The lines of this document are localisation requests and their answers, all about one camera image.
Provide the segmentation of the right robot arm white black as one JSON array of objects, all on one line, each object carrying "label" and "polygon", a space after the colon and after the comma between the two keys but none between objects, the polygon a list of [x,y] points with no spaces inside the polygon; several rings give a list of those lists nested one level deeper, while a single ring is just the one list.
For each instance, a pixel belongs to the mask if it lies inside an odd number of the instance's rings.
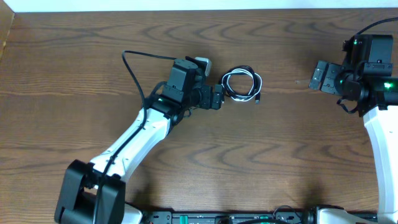
[{"label": "right robot arm white black", "polygon": [[368,132],[376,168],[377,223],[397,223],[397,78],[392,76],[393,37],[356,34],[344,42],[342,64],[320,60],[308,87],[339,96]]}]

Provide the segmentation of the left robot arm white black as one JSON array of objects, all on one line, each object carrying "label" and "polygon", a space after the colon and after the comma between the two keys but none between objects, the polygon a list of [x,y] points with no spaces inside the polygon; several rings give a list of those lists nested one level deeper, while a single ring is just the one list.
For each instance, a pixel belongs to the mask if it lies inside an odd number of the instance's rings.
[{"label": "left robot arm white black", "polygon": [[206,84],[211,61],[176,58],[169,80],[144,100],[131,126],[104,152],[85,163],[73,161],[65,171],[55,209],[57,223],[140,223],[142,212],[125,201],[126,185],[149,151],[192,108],[218,110],[223,87]]}]

